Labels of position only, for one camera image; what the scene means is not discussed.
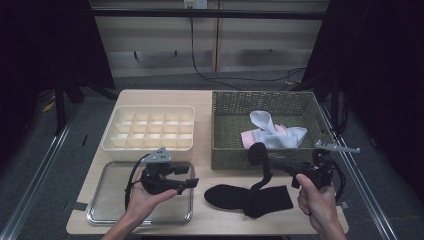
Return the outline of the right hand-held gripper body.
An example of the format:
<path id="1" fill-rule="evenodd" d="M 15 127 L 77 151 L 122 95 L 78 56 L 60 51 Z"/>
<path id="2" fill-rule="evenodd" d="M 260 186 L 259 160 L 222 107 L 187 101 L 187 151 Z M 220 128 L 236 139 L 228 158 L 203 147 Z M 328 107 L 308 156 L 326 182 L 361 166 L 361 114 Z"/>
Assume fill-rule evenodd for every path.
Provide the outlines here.
<path id="1" fill-rule="evenodd" d="M 303 174 L 311 180 L 318 190 L 320 190 L 323 187 L 331 185 L 333 172 L 336 171 L 339 177 L 339 189 L 343 190 L 346 184 L 346 177 L 339 165 L 330 156 L 331 151 L 359 153 L 360 149 L 342 147 L 334 143 L 325 143 L 318 140 L 312 151 L 312 162 L 301 163 L 292 170 L 291 176 L 293 179 L 291 186 L 299 188 L 300 183 L 296 179 L 296 175 Z"/>

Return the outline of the pale cabinet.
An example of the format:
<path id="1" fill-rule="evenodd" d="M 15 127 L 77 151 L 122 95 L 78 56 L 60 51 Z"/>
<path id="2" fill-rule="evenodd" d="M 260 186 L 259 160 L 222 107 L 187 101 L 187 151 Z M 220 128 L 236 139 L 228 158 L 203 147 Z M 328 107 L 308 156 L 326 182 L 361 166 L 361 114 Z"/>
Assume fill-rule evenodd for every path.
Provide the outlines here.
<path id="1" fill-rule="evenodd" d="M 220 19 L 215 71 L 275 70 L 307 64 L 321 20 Z"/>
<path id="2" fill-rule="evenodd" d="M 115 78 L 215 71 L 213 19 L 98 17 L 96 24 Z"/>

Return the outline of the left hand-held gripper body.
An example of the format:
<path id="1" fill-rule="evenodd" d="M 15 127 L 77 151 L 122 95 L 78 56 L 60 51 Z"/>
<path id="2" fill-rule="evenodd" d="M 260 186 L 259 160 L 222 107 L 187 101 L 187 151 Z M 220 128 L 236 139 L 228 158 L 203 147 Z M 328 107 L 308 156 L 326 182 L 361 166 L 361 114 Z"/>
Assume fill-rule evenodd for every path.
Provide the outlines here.
<path id="1" fill-rule="evenodd" d="M 143 156 L 139 162 L 144 165 L 140 182 L 144 189 L 152 194 L 157 195 L 167 190 L 174 189 L 178 195 L 181 195 L 185 189 L 185 181 L 168 179 L 167 176 L 174 174 L 176 165 L 172 164 L 172 156 L 164 148 L 159 148 L 150 154 Z"/>

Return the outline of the green woven basket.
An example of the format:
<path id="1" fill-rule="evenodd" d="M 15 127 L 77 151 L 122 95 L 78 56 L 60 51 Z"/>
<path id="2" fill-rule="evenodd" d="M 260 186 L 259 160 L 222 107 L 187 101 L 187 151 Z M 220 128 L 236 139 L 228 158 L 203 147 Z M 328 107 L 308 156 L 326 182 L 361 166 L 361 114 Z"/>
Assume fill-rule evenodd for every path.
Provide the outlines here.
<path id="1" fill-rule="evenodd" d="M 212 153 L 214 170 L 253 170 L 241 134 L 253 130 L 250 113 L 268 112 L 274 123 L 285 127 L 304 127 L 306 136 L 295 149 L 272 149 L 269 154 L 295 162 L 312 160 L 317 141 L 333 141 L 321 108 L 311 92 L 214 91 L 212 93 Z"/>

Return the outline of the white wall socket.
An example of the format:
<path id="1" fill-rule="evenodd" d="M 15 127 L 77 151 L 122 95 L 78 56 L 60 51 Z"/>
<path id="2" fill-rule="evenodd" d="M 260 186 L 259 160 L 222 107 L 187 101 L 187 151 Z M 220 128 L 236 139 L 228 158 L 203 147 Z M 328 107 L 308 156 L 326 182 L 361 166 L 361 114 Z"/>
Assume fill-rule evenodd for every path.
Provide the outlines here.
<path id="1" fill-rule="evenodd" d="M 183 0 L 185 9 L 207 9 L 208 1 L 207 0 Z"/>

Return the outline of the person's left hand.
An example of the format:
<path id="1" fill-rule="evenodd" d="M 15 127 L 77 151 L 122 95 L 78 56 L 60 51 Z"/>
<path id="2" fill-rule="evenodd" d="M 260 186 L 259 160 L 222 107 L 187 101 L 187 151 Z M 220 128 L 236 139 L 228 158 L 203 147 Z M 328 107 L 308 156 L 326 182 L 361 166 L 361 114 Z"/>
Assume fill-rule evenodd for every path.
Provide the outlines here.
<path id="1" fill-rule="evenodd" d="M 177 191 L 174 189 L 152 195 L 144 189 L 140 182 L 136 182 L 131 187 L 130 199 L 125 214 L 136 222 L 142 222 L 152 213 L 157 205 L 176 195 Z"/>

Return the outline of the person's right hand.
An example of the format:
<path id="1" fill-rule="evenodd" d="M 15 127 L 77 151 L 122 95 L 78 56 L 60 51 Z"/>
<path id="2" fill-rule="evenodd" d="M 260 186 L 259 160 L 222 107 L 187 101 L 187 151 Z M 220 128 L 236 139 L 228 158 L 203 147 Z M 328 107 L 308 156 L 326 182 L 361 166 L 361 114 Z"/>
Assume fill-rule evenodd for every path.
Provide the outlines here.
<path id="1" fill-rule="evenodd" d="M 301 186 L 298 205 L 309 217 L 312 227 L 321 233 L 334 230 L 338 225 L 334 187 L 329 185 L 318 190 L 304 174 L 297 174 L 296 179 Z"/>

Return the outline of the black curtain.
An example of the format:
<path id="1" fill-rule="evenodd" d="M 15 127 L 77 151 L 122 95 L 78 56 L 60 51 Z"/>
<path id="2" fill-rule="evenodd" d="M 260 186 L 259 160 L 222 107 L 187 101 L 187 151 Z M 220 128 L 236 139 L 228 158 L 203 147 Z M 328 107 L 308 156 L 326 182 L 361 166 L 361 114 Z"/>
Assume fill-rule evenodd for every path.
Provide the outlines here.
<path id="1" fill-rule="evenodd" d="M 114 87 L 90 10 L 89 0 L 0 0 L 0 162 L 20 145 L 42 91 Z"/>
<path id="2" fill-rule="evenodd" d="M 424 202 L 424 0 L 329 0 L 302 83 L 339 86 Z"/>

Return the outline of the clear plastic lid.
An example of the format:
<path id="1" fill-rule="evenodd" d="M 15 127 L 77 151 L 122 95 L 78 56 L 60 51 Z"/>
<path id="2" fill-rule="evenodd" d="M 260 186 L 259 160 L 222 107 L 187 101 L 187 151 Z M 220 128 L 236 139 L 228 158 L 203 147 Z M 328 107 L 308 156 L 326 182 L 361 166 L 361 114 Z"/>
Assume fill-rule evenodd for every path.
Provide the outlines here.
<path id="1" fill-rule="evenodd" d="M 135 161 L 114 161 L 102 171 L 94 197 L 87 208 L 87 219 L 93 225 L 114 225 L 125 213 L 125 189 Z M 143 221 L 148 225 L 185 224 L 193 215 L 193 189 L 159 204 Z"/>

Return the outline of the metal floor rail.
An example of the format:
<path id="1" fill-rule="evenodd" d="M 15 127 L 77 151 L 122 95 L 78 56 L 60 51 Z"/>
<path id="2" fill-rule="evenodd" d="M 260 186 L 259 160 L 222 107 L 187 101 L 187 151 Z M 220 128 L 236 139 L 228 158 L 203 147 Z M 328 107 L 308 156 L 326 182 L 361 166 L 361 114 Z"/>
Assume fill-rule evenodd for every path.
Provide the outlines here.
<path id="1" fill-rule="evenodd" d="M 336 128 L 333 126 L 333 117 L 331 116 L 332 112 L 329 110 L 329 107 L 321 104 L 321 111 L 327 124 L 331 128 L 330 130 L 335 139 L 336 146 L 348 147 L 343 136 L 336 133 Z M 356 186 L 358 194 L 360 195 L 362 202 L 365 204 L 367 212 L 369 213 L 368 215 L 370 215 L 375 228 L 378 230 L 381 240 L 398 240 L 385 212 L 381 208 L 361 170 L 359 169 L 354 157 L 355 154 L 359 153 L 342 151 L 339 155 L 343 159 L 347 172 Z"/>
<path id="2" fill-rule="evenodd" d="M 24 222 L 26 221 L 31 208 L 42 188 L 42 185 L 53 166 L 57 154 L 66 140 L 69 129 L 74 121 L 76 114 L 80 109 L 79 104 L 72 105 L 69 110 L 69 116 L 65 118 L 65 124 L 61 130 L 52 136 L 49 148 L 42 157 L 42 161 L 33 171 L 31 181 L 27 185 L 22 185 L 22 195 L 15 202 L 13 213 L 5 223 L 0 232 L 0 240 L 16 240 Z"/>

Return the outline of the black metal crossbar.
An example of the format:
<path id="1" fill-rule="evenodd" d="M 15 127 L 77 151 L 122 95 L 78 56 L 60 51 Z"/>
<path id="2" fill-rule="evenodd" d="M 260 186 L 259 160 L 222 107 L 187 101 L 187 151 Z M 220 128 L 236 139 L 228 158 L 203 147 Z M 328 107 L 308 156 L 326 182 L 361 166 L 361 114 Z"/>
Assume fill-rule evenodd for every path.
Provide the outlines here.
<path id="1" fill-rule="evenodd" d="M 94 16 L 323 20 L 322 12 L 93 8 Z"/>

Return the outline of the black metal stand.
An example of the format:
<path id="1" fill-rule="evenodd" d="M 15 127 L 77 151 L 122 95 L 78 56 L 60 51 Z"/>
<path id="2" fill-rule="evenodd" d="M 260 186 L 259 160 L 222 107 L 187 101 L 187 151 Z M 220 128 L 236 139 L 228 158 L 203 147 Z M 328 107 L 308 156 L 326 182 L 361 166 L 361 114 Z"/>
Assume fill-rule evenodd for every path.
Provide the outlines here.
<path id="1" fill-rule="evenodd" d="M 55 103 L 56 103 L 56 132 L 58 135 L 66 125 L 66 110 L 65 98 L 72 103 L 82 103 L 84 95 L 80 90 L 79 77 L 75 74 L 61 73 L 57 76 L 55 81 Z"/>
<path id="2" fill-rule="evenodd" d="M 337 135 L 341 135 L 347 125 L 348 108 L 346 99 L 340 94 L 339 78 L 334 75 L 331 87 L 331 123 Z"/>

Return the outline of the cream compartment storage box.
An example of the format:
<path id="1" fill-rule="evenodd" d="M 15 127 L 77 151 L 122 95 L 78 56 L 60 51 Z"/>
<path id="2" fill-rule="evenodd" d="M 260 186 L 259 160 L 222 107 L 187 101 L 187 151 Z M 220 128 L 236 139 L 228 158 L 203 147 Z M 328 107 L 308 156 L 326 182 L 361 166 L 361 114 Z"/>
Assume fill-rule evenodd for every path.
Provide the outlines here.
<path id="1" fill-rule="evenodd" d="M 113 160 L 135 161 L 164 147 L 174 161 L 188 161 L 194 126 L 192 106 L 123 105 L 113 111 L 101 146 Z"/>

